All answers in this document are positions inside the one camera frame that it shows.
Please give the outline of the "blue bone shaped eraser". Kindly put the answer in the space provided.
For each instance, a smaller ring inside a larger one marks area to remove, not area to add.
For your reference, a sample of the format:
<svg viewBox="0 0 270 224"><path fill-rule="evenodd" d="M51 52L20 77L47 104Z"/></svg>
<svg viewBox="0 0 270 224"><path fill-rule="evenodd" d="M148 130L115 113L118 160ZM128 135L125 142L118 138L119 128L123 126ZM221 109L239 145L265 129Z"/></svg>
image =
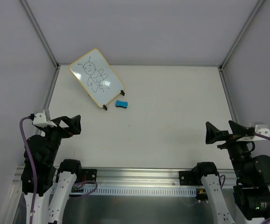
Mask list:
<svg viewBox="0 0 270 224"><path fill-rule="evenodd" d="M118 108L124 108L124 109L126 109L128 107L128 102L117 100L115 102L115 106L118 107Z"/></svg>

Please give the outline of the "yellow framed small whiteboard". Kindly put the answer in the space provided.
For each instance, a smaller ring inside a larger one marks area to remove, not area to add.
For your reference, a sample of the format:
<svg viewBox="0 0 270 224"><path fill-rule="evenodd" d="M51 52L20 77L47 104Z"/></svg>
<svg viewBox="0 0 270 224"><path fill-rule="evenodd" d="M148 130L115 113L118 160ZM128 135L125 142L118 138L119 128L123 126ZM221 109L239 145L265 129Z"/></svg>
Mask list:
<svg viewBox="0 0 270 224"><path fill-rule="evenodd" d="M69 65L69 70L99 108L118 95L125 95L125 85L98 49L92 49Z"/></svg>

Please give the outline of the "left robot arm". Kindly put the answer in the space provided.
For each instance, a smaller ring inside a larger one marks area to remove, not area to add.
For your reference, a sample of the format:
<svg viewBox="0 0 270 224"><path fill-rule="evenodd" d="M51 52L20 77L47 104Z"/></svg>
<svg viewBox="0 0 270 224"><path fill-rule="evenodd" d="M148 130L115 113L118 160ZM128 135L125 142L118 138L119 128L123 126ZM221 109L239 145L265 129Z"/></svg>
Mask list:
<svg viewBox="0 0 270 224"><path fill-rule="evenodd" d="M28 224L59 224L72 186L83 176L78 160L55 158L63 139L81 133L81 116L48 120L44 113L30 114L19 122L25 166L21 175Z"/></svg>

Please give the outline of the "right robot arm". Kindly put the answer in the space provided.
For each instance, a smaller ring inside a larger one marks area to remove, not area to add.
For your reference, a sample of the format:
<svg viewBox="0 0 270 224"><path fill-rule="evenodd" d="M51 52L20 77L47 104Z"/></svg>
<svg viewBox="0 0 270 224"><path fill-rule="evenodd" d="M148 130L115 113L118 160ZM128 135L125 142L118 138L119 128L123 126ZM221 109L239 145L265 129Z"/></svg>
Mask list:
<svg viewBox="0 0 270 224"><path fill-rule="evenodd" d="M223 142L218 149L226 149L236 176L233 186L236 217L232 218L220 185L220 175L213 162L199 162L192 169L195 182L206 191L215 224L266 224L270 221L270 156L253 157L255 141L270 140L267 124L254 123L250 127L229 121L232 133L206 122L207 145Z"/></svg>

